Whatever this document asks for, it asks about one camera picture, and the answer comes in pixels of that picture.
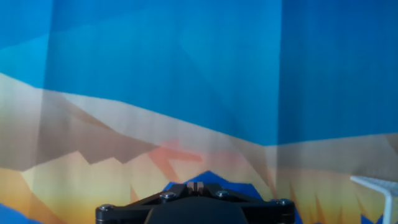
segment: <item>white bracket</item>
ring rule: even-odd
[[[382,224],[396,224],[395,222],[398,221],[398,204],[394,201],[394,199],[398,199],[397,182],[361,176],[351,176],[351,180],[384,194],[386,197],[386,202],[384,205]]]

